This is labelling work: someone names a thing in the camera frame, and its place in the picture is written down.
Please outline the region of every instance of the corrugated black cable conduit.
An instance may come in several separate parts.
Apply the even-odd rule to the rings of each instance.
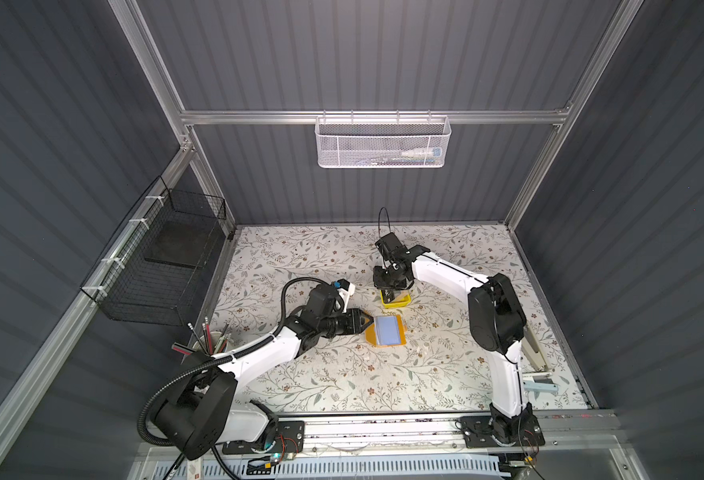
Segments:
[[[261,349],[261,347],[274,341],[274,338],[280,333],[280,331],[283,329],[283,326],[285,325],[285,295],[288,292],[288,287],[293,285],[294,283],[303,282],[303,281],[325,283],[326,285],[328,285],[328,283],[325,280],[320,280],[319,278],[315,278],[313,276],[299,276],[298,278],[294,278],[292,280],[289,280],[288,283],[286,283],[285,286],[283,287],[283,292],[280,294],[280,322],[277,324],[277,328],[272,333],[270,333],[270,335],[267,338],[264,338],[256,345],[250,346],[241,352],[235,352],[232,355],[227,355],[227,356],[222,357],[220,359],[209,360],[205,363],[201,363],[200,365],[198,365],[194,368],[191,368],[190,370],[187,370],[186,372],[180,373],[179,375],[175,376],[174,379],[172,379],[170,382],[166,383],[163,387],[161,387],[161,389],[157,390],[155,392],[155,395],[151,396],[147,400],[147,402],[144,405],[144,407],[142,408],[142,410],[138,413],[138,419],[136,420],[136,430],[138,431],[138,436],[142,437],[142,440],[144,440],[146,443],[150,443],[155,446],[173,447],[173,442],[171,442],[167,438],[160,438],[158,436],[152,435],[149,432],[149,429],[147,428],[147,416],[149,415],[149,411],[152,409],[152,406],[155,404],[157,399],[163,393],[165,393],[166,390],[168,390],[172,386],[174,386],[174,384],[176,382],[180,382],[181,380],[183,380],[191,375],[195,375],[197,373],[200,373],[203,370],[212,369],[212,368],[217,367],[219,365],[223,365],[224,363],[229,363],[234,359],[242,358],[243,356],[246,356],[249,353],[255,352],[256,350]]]

